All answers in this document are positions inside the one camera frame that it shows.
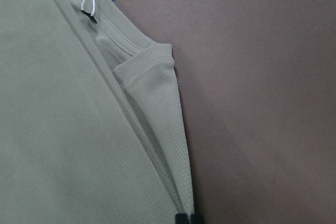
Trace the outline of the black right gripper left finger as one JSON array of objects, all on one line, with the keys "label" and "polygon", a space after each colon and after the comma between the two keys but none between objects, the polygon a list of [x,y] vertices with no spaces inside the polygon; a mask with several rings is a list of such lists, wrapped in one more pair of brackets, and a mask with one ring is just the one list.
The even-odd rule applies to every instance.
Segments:
[{"label": "black right gripper left finger", "polygon": [[187,214],[176,214],[175,224],[189,224],[189,219]]}]

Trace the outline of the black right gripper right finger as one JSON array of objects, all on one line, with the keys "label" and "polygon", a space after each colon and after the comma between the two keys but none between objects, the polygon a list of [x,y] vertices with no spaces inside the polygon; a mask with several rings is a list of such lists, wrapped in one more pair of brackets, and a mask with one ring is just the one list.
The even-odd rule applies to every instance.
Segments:
[{"label": "black right gripper right finger", "polygon": [[204,224],[204,217],[201,214],[191,214],[191,224]]}]

